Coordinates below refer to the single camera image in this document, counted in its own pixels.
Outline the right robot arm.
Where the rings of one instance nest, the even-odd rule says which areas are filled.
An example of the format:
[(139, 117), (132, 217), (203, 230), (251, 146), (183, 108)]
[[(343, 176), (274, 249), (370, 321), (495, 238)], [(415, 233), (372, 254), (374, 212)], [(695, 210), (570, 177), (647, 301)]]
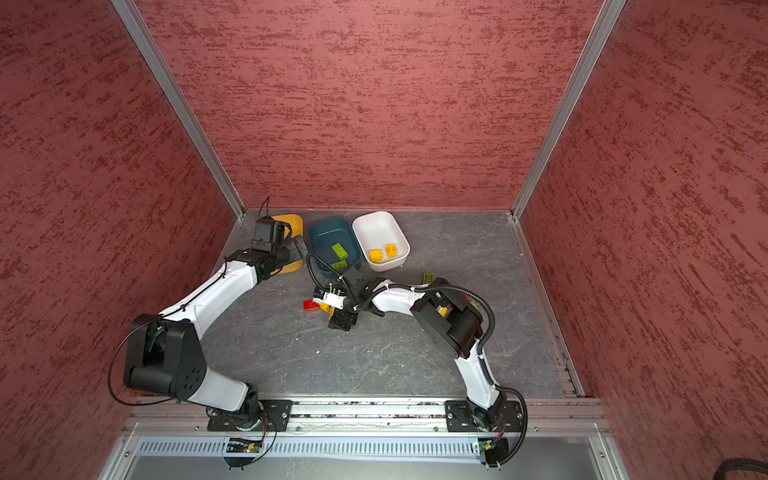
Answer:
[(499, 385), (487, 362), (484, 347), (496, 319), (480, 296), (443, 278), (408, 285), (382, 277), (370, 280), (354, 269), (325, 282), (310, 276), (315, 283), (313, 301), (331, 310), (330, 327), (348, 331), (363, 312), (407, 315), (432, 345), (455, 362), (466, 398), (447, 403), (451, 430), (458, 429), (461, 421), (470, 430), (496, 434), (524, 430), (524, 398)]

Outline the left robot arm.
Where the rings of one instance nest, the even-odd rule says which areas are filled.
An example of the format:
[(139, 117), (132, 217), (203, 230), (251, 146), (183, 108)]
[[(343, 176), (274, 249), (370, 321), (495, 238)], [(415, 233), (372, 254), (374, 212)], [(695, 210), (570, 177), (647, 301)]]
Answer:
[(231, 429), (267, 429), (255, 386), (213, 370), (201, 339), (237, 299), (264, 281), (300, 267), (307, 249), (296, 214), (265, 215), (245, 249), (233, 251), (203, 284), (158, 314), (142, 314), (119, 348), (125, 387), (204, 406)]

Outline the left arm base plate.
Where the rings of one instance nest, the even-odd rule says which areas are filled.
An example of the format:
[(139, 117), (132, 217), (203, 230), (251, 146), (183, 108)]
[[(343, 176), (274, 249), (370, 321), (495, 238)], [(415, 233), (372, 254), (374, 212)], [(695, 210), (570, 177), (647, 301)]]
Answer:
[(242, 434), (255, 434), (268, 429), (284, 432), (293, 405), (291, 400), (263, 399), (246, 402), (237, 412), (207, 407), (207, 430)]

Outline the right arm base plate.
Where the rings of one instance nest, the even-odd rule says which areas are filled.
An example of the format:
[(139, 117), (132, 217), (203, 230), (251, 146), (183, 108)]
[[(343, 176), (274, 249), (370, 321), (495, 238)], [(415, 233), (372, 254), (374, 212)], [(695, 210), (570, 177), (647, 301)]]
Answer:
[(444, 404), (449, 432), (520, 433), (524, 415), (518, 401), (500, 399), (489, 409), (468, 400), (448, 400)]

